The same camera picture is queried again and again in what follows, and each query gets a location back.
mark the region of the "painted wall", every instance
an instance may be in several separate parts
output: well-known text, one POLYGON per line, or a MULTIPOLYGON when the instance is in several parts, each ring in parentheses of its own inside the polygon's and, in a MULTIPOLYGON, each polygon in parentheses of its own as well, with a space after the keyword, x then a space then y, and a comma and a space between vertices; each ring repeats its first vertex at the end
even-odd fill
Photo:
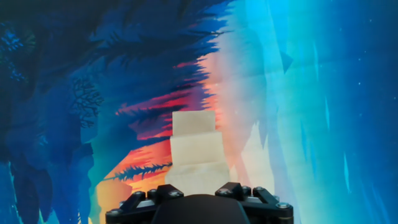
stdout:
POLYGON ((398 223, 396 1, 22 4, 0 9, 0 223, 104 223, 164 183, 190 110, 296 223, 398 223))

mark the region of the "bolt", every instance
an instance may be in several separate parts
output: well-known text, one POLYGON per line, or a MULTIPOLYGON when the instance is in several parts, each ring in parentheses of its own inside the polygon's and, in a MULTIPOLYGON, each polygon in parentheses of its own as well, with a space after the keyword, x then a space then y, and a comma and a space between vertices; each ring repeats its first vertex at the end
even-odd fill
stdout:
POLYGON ((112 216, 117 216, 117 215, 120 215, 122 212, 123 211, 120 208, 115 208, 115 209, 112 209, 112 210, 106 212, 106 214, 112 215, 112 216))
POLYGON ((181 194, 182 194, 182 192, 179 191, 179 190, 172 190, 172 191, 169 192, 169 195, 172 196, 172 197, 178 197, 181 194))
POLYGON ((275 198, 278 202, 280 201, 280 198, 279 198, 278 195, 274 195, 274 198, 275 198))
POLYGON ((232 193, 229 189, 218 189, 217 192, 218 192, 220 195, 229 195, 229 194, 232 193))
POLYGON ((289 205, 289 203, 286 203, 286 202, 279 202, 278 204, 276 204, 276 207, 286 209, 286 208, 289 208, 290 205, 289 205))

